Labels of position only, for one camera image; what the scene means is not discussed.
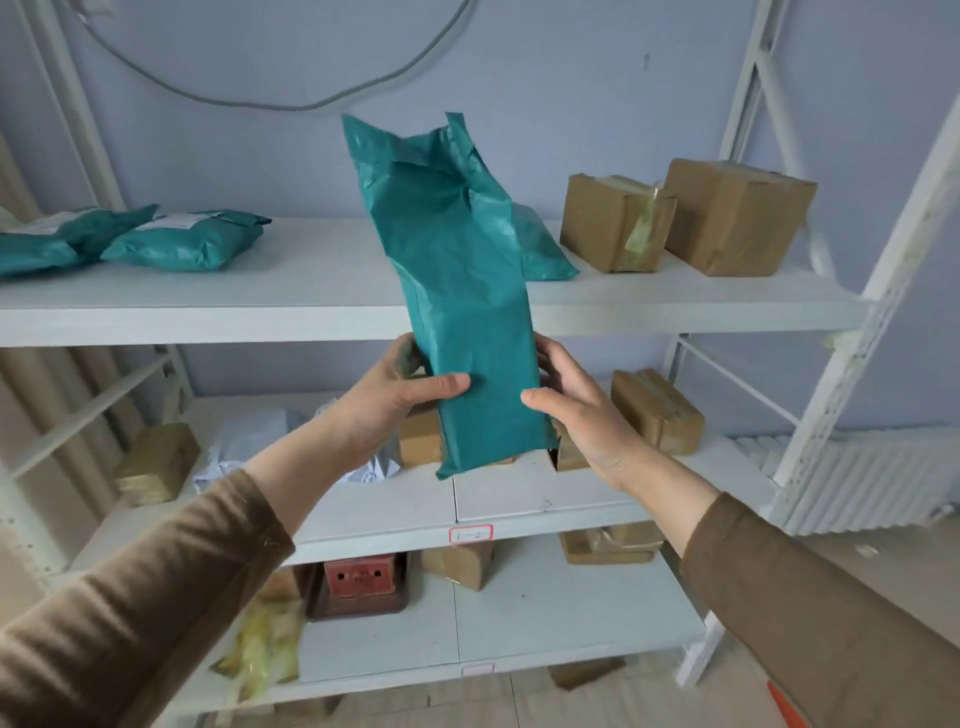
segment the tiled floor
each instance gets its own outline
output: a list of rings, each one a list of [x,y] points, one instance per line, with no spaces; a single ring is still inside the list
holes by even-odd
[[[960,644],[960,518],[919,527],[809,539],[807,544]],[[236,728],[780,728],[762,671],[727,640],[700,684],[681,690],[671,674],[679,651],[644,655],[573,692],[546,669],[363,692],[331,717],[310,706],[233,722]]]

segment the white radiator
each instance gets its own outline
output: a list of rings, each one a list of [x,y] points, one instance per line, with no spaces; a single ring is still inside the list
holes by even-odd
[[[790,438],[741,437],[737,445],[773,477]],[[837,432],[787,519],[787,533],[861,531],[919,523],[960,477],[960,429]]]

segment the brown sweater sleeve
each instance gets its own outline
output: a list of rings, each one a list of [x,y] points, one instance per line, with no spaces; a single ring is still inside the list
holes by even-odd
[[[815,726],[960,721],[960,649],[729,495],[681,573]]]
[[[243,472],[49,596],[0,636],[0,725],[149,725],[290,537]]]

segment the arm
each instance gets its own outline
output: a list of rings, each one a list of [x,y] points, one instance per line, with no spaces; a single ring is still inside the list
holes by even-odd
[[[957,647],[643,442],[560,344],[538,349],[549,386],[524,403],[654,517],[693,590],[814,725],[956,721]]]
[[[347,470],[466,375],[410,379],[411,335],[333,407],[255,456],[0,637],[0,724],[149,725]]]

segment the gray cable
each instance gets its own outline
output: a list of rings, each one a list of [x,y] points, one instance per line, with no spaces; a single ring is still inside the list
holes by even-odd
[[[417,53],[410,61],[402,65],[396,71],[392,71],[391,73],[388,73],[385,76],[380,76],[378,78],[371,79],[370,81],[365,81],[362,84],[351,86],[350,88],[345,88],[343,91],[339,91],[333,94],[332,96],[327,96],[325,99],[316,101],[313,104],[304,104],[303,106],[287,106],[284,104],[258,104],[254,101],[228,101],[226,99],[213,99],[208,96],[202,96],[200,94],[191,93],[190,91],[184,91],[182,88],[177,88],[176,86],[172,84],[168,84],[167,82],[158,78],[143,66],[138,65],[134,61],[131,61],[129,58],[124,56],[122,52],[118,51],[116,48],[110,45],[109,42],[107,42],[99,33],[97,33],[96,29],[90,23],[90,18],[88,15],[85,15],[83,12],[78,11],[77,8],[75,7],[75,4],[73,2],[70,2],[70,0],[68,0],[68,5],[70,6],[70,9],[73,10],[73,12],[77,15],[77,17],[80,18],[81,23],[83,23],[90,37],[92,37],[101,48],[103,48],[105,51],[111,54],[118,61],[126,65],[131,71],[138,73],[140,76],[143,76],[143,78],[147,79],[147,81],[150,81],[151,83],[156,84],[161,88],[165,88],[171,93],[176,93],[178,96],[182,96],[183,98],[190,99],[191,101],[200,102],[201,104],[210,104],[212,106],[217,106],[217,107],[230,107],[232,109],[264,109],[266,111],[312,111],[314,109],[322,109],[323,107],[327,107],[327,106],[330,106],[331,104],[335,104],[336,102],[341,101],[342,99],[346,99],[349,96],[353,96],[354,94],[360,93],[361,91],[366,91],[368,88],[373,88],[374,86],[386,84],[387,82],[393,81],[394,79],[397,79],[403,74],[405,74],[411,68],[413,68],[418,63],[420,63],[424,58],[426,58],[427,55],[440,44],[440,42],[446,37],[446,34],[450,32],[453,26],[457,24],[457,21],[460,20],[461,16],[467,11],[467,8],[470,6],[470,3],[472,2],[474,2],[474,0],[463,0],[463,2],[460,3],[460,7],[457,8],[457,12],[453,14],[453,17],[450,18],[449,22],[447,22],[447,24],[444,25],[444,27],[440,30],[440,32],[434,36],[433,40],[427,43],[426,47],[422,51]]]

